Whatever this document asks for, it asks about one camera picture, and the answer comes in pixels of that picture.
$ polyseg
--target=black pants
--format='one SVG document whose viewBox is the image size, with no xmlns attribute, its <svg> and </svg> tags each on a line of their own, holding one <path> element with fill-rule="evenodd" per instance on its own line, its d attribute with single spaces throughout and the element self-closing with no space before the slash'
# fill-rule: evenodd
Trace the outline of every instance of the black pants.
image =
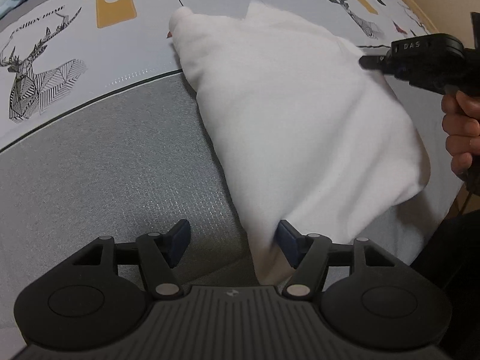
<svg viewBox="0 0 480 360">
<path fill-rule="evenodd" d="M 452 302 L 440 347 L 454 360 L 480 360 L 480 210 L 443 221 L 411 267 Z"/>
</svg>

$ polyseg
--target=wooden edge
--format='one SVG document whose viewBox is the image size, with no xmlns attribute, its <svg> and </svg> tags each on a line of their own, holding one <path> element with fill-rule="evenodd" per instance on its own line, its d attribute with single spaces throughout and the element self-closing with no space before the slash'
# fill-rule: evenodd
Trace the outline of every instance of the wooden edge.
<svg viewBox="0 0 480 360">
<path fill-rule="evenodd" d="M 421 20 L 421 22 L 425 25 L 428 31 L 431 33 L 439 33 L 438 28 L 432 23 L 432 21 L 428 18 L 425 12 L 418 6 L 418 4 L 414 0 L 403 0 L 405 4 L 409 6 L 412 12 L 417 15 L 417 17 Z"/>
</svg>

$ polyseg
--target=finger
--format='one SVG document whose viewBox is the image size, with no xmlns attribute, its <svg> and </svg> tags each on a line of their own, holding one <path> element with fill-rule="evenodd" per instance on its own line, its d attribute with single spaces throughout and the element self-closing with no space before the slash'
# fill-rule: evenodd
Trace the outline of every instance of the finger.
<svg viewBox="0 0 480 360">
<path fill-rule="evenodd" d="M 466 137 L 480 135 L 478 121 L 464 115 L 445 115 L 442 120 L 442 128 L 448 135 L 464 135 Z"/>
<path fill-rule="evenodd" d="M 470 153 L 462 153 L 452 158 L 451 168 L 456 175 L 465 173 L 472 166 L 473 157 Z"/>
<path fill-rule="evenodd" d="M 451 94 L 446 94 L 442 98 L 442 111 L 446 114 L 463 114 L 457 99 Z"/>
<path fill-rule="evenodd" d="M 480 98 L 467 96 L 465 93 L 458 91 L 457 103 L 463 109 L 463 112 L 469 117 L 480 119 Z"/>
<path fill-rule="evenodd" d="M 472 153 L 473 155 L 480 155 L 480 137 L 462 137 L 460 135 L 450 135 L 445 147 L 451 156 L 462 153 Z"/>
</svg>

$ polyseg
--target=white towel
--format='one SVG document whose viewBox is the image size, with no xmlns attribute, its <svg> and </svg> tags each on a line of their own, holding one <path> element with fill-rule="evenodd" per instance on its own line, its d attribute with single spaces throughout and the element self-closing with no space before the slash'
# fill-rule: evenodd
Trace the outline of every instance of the white towel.
<svg viewBox="0 0 480 360">
<path fill-rule="evenodd" d="M 409 116 L 348 40 L 260 3 L 242 20 L 183 7 L 170 31 L 260 283 L 292 272 L 273 243 L 279 220 L 348 243 L 427 183 Z"/>
</svg>

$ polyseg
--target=human hand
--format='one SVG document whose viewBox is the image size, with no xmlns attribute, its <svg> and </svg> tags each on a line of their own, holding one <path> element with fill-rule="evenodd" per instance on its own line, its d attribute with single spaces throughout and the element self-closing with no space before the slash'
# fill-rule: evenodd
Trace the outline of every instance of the human hand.
<svg viewBox="0 0 480 360">
<path fill-rule="evenodd" d="M 449 135 L 446 149 L 452 156 L 452 171 L 460 176 L 472 165 L 472 155 L 480 155 L 480 98 L 458 91 L 442 98 L 443 130 Z"/>
</svg>

